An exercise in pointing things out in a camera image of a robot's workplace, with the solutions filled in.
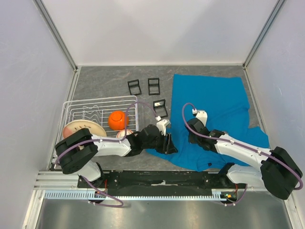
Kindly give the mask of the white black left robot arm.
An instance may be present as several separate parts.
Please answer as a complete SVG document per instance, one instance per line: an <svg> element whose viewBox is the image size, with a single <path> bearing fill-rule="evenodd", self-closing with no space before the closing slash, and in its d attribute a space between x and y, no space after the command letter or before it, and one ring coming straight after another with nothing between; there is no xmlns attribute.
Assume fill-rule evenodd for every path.
<svg viewBox="0 0 305 229"><path fill-rule="evenodd" d="M89 129L84 128L55 146L56 164L61 167L63 174L76 173L93 187L101 187L105 177L101 165L92 161L93 157L131 157L146 149L165 155L178 152L171 134L163 133L155 125L148 125L142 131L122 138L93 135Z"/></svg>

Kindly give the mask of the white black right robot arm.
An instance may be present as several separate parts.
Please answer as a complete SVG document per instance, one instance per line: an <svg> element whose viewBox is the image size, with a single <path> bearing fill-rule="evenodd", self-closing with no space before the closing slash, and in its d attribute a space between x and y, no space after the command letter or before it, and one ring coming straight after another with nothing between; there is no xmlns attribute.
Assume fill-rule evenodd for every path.
<svg viewBox="0 0 305 229"><path fill-rule="evenodd" d="M301 189L302 171L288 152L281 148L261 148L236 140L225 132L209 131L204 123L193 118L186 123L189 142L206 151L233 157L245 166L227 163L218 176L222 187L244 183L264 186L273 196L286 200L293 190Z"/></svg>

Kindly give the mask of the blue t-shirt garment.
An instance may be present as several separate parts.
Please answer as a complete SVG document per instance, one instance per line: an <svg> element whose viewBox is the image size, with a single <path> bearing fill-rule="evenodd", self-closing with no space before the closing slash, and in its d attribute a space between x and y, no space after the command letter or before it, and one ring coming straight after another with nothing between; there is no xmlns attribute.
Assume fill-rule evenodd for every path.
<svg viewBox="0 0 305 229"><path fill-rule="evenodd" d="M184 126L182 107L192 103L196 109L208 114L206 126L209 130L227 132L231 137L245 143L268 148L268 136L259 128L250 128L248 97L241 78L210 76L174 75L171 104L171 124L175 154L160 154L148 149L153 156L170 161L172 164L189 170L204 171L210 168L221 169L226 163L245 166L235 158L205 151L197 144L188 141L188 130Z"/></svg>

